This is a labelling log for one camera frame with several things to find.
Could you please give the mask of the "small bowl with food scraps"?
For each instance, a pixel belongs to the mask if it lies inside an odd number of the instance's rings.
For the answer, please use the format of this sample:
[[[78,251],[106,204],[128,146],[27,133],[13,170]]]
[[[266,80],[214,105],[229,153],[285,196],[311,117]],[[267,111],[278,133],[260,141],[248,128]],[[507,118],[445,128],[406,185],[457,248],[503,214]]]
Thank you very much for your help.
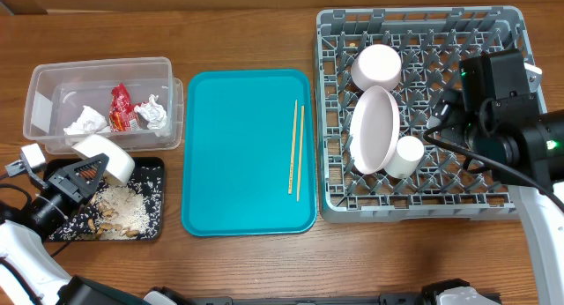
[[[105,176],[109,183],[115,185],[126,185],[135,168],[135,162],[128,153],[101,135],[89,135],[76,143],[71,150],[81,159],[92,158],[99,154],[107,155]]]

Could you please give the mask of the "white tissue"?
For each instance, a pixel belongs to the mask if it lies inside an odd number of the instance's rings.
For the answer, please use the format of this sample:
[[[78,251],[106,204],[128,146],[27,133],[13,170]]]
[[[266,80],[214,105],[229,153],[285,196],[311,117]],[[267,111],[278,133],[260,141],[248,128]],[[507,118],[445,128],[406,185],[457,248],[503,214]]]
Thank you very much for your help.
[[[167,127],[167,111],[158,103],[158,95],[151,94],[147,101],[138,103],[134,107],[135,113],[144,130],[155,130],[157,137],[163,138],[171,135]]]
[[[89,106],[83,106],[78,119],[63,131],[66,136],[65,144],[74,145],[82,140],[79,135],[109,133],[111,129],[105,116]]]

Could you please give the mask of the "red snack wrapper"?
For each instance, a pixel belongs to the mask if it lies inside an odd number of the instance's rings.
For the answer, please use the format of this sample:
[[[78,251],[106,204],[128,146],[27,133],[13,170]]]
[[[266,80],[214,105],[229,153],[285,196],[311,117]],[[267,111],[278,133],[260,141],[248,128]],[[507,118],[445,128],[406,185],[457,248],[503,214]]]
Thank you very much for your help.
[[[138,116],[131,103],[130,94],[123,83],[112,89],[109,121],[113,132],[139,130]]]

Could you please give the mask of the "large pink plate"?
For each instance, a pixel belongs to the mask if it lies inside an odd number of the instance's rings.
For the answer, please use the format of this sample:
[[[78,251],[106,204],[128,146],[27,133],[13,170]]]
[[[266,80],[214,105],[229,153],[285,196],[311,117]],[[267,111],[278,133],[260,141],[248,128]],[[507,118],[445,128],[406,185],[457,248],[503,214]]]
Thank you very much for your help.
[[[353,165],[364,175],[382,170],[390,161],[399,137],[399,110],[383,87],[372,86],[359,98],[349,129]]]

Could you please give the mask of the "pink bowl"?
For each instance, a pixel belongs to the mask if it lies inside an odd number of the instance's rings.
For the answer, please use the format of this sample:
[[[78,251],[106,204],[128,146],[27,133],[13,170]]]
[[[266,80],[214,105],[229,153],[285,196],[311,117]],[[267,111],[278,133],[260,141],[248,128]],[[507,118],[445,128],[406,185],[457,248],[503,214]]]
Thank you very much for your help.
[[[351,68],[353,83],[362,91],[380,86],[387,91],[400,81],[402,61],[398,52],[390,46],[375,44],[364,48]]]

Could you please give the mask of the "white cup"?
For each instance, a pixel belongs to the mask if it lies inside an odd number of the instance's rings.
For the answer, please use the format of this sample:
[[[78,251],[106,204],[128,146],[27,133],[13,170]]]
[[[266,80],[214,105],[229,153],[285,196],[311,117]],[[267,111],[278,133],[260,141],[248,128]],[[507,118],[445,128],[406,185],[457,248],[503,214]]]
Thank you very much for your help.
[[[396,150],[385,166],[387,175],[404,179],[413,174],[425,153],[423,143],[414,136],[404,136],[397,141]]]

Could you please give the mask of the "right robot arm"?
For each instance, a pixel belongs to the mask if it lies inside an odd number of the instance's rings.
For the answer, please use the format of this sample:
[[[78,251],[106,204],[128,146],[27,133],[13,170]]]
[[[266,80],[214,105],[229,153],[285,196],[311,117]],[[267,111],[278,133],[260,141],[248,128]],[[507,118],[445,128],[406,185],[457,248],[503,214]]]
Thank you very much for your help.
[[[508,188],[526,235],[542,304],[563,302],[563,113],[541,110],[542,71],[518,49],[459,64],[423,138],[464,156],[468,173]]]

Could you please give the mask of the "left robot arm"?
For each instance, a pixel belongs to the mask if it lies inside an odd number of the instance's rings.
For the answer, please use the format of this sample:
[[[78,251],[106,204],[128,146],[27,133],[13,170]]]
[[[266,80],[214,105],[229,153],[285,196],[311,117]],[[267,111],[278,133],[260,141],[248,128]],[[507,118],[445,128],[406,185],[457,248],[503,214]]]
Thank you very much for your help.
[[[127,153],[98,154],[57,169],[47,180],[36,173],[42,154],[21,154],[4,177],[26,173],[41,192],[26,194],[22,208],[1,204],[1,287],[13,302],[31,304],[144,304],[135,295],[71,276],[49,254],[45,240],[87,204],[107,169],[114,164],[129,178],[134,167]]]

